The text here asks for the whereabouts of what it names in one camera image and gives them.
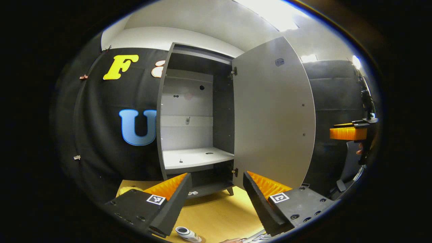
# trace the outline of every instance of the white can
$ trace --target white can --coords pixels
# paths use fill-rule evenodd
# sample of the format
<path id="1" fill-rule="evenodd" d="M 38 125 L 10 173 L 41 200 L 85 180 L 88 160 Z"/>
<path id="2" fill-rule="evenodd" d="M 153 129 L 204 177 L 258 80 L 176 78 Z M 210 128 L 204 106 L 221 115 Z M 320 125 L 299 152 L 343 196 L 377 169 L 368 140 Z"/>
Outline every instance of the white can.
<path id="1" fill-rule="evenodd" d="M 185 239 L 185 240 L 187 240 L 189 242 L 198 243 L 198 242 L 202 241 L 201 237 L 199 235 L 197 235 L 197 233 L 194 233 L 193 231 L 189 230 L 188 228 L 177 227 L 175 229 L 175 231 L 177 232 L 177 234 L 181 238 L 183 238 L 183 239 Z"/>

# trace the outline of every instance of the cabinet door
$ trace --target cabinet door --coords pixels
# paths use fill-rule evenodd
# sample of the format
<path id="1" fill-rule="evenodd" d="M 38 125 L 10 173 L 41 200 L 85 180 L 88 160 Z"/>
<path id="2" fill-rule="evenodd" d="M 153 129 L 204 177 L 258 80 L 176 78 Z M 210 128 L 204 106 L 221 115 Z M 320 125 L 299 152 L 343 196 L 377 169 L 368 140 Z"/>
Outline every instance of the cabinet door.
<path id="1" fill-rule="evenodd" d="M 284 37 L 232 60 L 234 83 L 234 185 L 251 171 L 298 187 L 308 170 L 315 140 L 311 85 Z"/>

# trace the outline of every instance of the wooden floor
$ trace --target wooden floor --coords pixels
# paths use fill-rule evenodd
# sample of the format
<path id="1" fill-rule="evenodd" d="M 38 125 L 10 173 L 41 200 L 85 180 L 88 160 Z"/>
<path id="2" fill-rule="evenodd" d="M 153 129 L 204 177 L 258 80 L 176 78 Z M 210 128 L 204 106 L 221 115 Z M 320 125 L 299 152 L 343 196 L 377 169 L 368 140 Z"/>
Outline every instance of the wooden floor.
<path id="1" fill-rule="evenodd" d="M 159 182 L 124 180 L 121 187 L 136 186 L 147 189 Z M 170 236 L 165 240 L 185 243 L 175 232 L 182 226 L 202 236 L 207 243 L 226 239 L 247 238 L 263 229 L 254 207 L 246 193 L 233 187 L 234 195 L 222 191 L 211 195 L 188 199 L 183 206 Z"/>

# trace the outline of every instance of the door hinge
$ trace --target door hinge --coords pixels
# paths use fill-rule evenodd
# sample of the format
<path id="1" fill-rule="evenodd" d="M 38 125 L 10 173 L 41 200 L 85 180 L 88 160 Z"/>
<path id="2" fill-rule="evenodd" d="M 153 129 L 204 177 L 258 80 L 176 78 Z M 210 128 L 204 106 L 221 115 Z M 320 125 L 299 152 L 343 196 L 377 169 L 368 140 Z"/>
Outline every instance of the door hinge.
<path id="1" fill-rule="evenodd" d="M 231 71 L 231 73 L 228 75 L 228 77 L 229 77 L 231 80 L 233 80 L 232 77 L 233 77 L 234 75 L 237 76 L 237 67 L 234 67 L 234 70 Z"/>
<path id="2" fill-rule="evenodd" d="M 233 173 L 233 174 L 237 177 L 237 176 L 238 176 L 238 168 L 233 169 L 233 170 L 231 171 L 231 173 Z"/>

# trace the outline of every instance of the hole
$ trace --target hole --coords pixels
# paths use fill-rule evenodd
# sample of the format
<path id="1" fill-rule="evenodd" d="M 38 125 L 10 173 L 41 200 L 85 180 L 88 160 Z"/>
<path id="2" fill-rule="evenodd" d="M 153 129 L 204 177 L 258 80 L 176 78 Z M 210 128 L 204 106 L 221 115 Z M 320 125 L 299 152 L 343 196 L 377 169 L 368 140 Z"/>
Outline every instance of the hole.
<path id="1" fill-rule="evenodd" d="M 187 229 L 183 228 L 183 227 L 180 227 L 180 228 L 177 229 L 177 231 L 180 232 L 180 233 L 186 233 Z"/>

